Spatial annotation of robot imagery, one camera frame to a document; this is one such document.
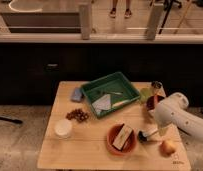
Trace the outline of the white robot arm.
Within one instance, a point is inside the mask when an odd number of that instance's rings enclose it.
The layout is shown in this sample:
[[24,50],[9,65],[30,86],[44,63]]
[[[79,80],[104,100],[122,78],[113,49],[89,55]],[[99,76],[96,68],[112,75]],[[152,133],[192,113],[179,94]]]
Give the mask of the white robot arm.
[[184,94],[173,93],[156,105],[153,117],[159,126],[174,124],[203,143],[203,119],[187,112],[188,105]]

